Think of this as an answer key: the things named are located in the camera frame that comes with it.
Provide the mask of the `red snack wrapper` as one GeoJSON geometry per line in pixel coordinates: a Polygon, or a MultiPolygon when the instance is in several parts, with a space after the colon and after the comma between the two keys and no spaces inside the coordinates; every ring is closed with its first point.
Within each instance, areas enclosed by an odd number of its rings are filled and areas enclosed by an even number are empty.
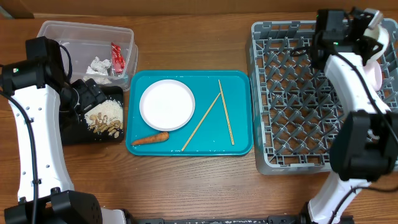
{"type": "Polygon", "coordinates": [[[124,71],[125,59],[121,53],[121,47],[115,43],[111,43],[111,61],[114,76],[119,76],[124,71]]]}

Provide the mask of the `white tissue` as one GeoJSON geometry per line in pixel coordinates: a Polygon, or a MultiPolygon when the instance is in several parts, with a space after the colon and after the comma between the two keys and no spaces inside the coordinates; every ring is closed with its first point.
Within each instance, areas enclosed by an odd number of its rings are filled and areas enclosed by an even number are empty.
{"type": "Polygon", "coordinates": [[[90,67],[94,71],[108,76],[108,69],[111,67],[111,61],[108,59],[101,61],[98,57],[95,57],[95,59],[91,62],[90,67]]]}

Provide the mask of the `white plate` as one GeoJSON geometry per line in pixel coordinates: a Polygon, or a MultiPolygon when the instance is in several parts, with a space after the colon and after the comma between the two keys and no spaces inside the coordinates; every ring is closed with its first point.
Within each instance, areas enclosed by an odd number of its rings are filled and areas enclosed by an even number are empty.
{"type": "Polygon", "coordinates": [[[195,97],[186,84],[160,80],[143,92],[139,111],[147,125],[158,131],[175,131],[185,126],[195,111],[195,97]]]}

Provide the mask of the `white bowl with food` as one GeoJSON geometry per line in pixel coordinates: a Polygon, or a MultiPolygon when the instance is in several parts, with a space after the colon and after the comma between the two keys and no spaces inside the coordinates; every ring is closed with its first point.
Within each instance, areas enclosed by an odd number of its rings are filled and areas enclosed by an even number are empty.
{"type": "Polygon", "coordinates": [[[375,61],[386,51],[389,44],[389,33],[382,25],[377,25],[374,29],[367,28],[364,31],[364,36],[376,41],[369,58],[370,61],[375,61]]]}

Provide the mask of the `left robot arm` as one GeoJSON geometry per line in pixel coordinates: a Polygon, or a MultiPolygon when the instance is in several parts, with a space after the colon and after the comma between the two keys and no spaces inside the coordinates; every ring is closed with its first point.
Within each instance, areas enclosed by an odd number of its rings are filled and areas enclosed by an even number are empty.
{"type": "Polygon", "coordinates": [[[37,37],[25,43],[27,58],[2,67],[1,95],[17,127],[21,177],[18,204],[4,211],[6,223],[132,223],[124,209],[107,209],[93,194],[77,192],[68,174],[61,122],[77,124],[107,96],[94,80],[72,81],[67,50],[37,37]]]}

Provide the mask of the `wooden chopstick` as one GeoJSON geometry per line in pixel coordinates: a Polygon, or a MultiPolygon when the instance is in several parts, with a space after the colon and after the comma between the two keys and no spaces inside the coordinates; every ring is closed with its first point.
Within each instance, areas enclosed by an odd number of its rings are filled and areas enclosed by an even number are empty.
{"type": "Polygon", "coordinates": [[[203,117],[201,118],[201,120],[199,121],[199,123],[197,124],[195,129],[193,130],[193,132],[191,133],[190,137],[187,139],[186,143],[183,145],[183,147],[181,149],[182,152],[187,148],[187,146],[189,145],[190,141],[192,140],[192,138],[194,137],[194,135],[198,131],[199,127],[202,125],[202,123],[204,122],[205,118],[208,116],[209,112],[214,107],[214,105],[217,102],[217,100],[220,97],[220,95],[221,95],[221,93],[217,94],[216,98],[213,100],[213,102],[211,103],[211,105],[209,106],[209,108],[207,109],[207,111],[205,112],[205,114],[203,115],[203,117]]]}
{"type": "Polygon", "coordinates": [[[221,99],[222,99],[222,102],[223,102],[223,108],[224,108],[224,113],[225,113],[225,116],[226,116],[226,123],[227,123],[227,126],[228,126],[228,131],[229,131],[231,144],[232,144],[232,146],[234,146],[235,142],[234,142],[233,132],[232,132],[231,124],[230,124],[230,120],[229,120],[228,109],[227,109],[226,101],[225,101],[225,98],[224,98],[223,87],[221,85],[221,80],[218,80],[218,84],[219,84],[219,88],[220,88],[221,99]]]}

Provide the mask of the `rice and peanuts pile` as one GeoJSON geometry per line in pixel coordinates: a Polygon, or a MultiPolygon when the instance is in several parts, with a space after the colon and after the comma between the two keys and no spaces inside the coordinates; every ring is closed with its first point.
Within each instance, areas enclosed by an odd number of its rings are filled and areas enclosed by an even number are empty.
{"type": "Polygon", "coordinates": [[[94,134],[118,138],[124,129],[123,107],[120,101],[106,100],[84,115],[88,129],[94,134]]]}

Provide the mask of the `white napkin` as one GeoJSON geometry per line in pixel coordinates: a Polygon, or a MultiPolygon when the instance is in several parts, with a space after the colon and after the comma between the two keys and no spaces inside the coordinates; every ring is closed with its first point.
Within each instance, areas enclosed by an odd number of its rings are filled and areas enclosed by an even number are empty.
{"type": "Polygon", "coordinates": [[[107,85],[110,84],[111,81],[107,78],[108,71],[105,70],[94,70],[90,66],[86,70],[86,75],[83,77],[84,81],[89,79],[93,79],[99,85],[107,85]]]}

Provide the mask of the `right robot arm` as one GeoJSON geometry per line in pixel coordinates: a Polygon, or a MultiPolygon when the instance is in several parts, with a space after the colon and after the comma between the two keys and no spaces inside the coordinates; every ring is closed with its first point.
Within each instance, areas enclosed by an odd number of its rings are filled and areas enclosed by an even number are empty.
{"type": "Polygon", "coordinates": [[[307,223],[349,223],[342,213],[362,190],[390,174],[397,160],[397,114],[377,95],[379,58],[389,45],[375,9],[320,9],[309,55],[331,81],[344,123],[329,150],[331,172],[303,208],[307,223]]]}

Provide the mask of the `orange carrot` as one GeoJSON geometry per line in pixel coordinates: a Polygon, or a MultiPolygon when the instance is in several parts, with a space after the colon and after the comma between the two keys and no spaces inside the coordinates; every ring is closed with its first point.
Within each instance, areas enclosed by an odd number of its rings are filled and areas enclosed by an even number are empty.
{"type": "Polygon", "coordinates": [[[168,139],[169,139],[169,133],[162,132],[142,139],[137,139],[133,141],[131,145],[138,146],[138,145],[152,144],[152,143],[164,142],[167,141],[168,139]]]}

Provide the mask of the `white upturned bowl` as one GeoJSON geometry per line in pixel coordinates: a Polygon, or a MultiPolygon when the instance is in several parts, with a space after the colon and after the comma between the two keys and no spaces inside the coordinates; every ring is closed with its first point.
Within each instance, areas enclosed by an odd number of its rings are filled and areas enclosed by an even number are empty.
{"type": "Polygon", "coordinates": [[[364,66],[364,72],[374,91],[379,91],[382,86],[382,71],[380,64],[376,60],[368,60],[367,64],[364,66]]]}

